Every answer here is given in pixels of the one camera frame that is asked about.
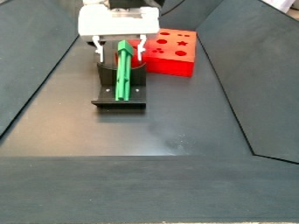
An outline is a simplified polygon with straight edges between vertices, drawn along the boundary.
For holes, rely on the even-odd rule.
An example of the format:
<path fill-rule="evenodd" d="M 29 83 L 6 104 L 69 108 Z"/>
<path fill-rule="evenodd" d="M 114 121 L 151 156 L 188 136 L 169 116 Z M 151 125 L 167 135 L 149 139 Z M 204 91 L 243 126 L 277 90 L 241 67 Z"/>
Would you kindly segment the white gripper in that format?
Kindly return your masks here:
<path fill-rule="evenodd" d="M 88 4 L 78 11 L 78 35 L 89 42 L 92 40 L 98 54 L 98 62 L 104 61 L 104 40 L 117 36 L 139 36 L 140 42 L 136 47 L 137 61 L 143 60 L 145 51 L 145 35 L 159 32 L 159 10 L 155 7 L 131 8 L 128 10 L 110 10 L 104 4 Z"/>

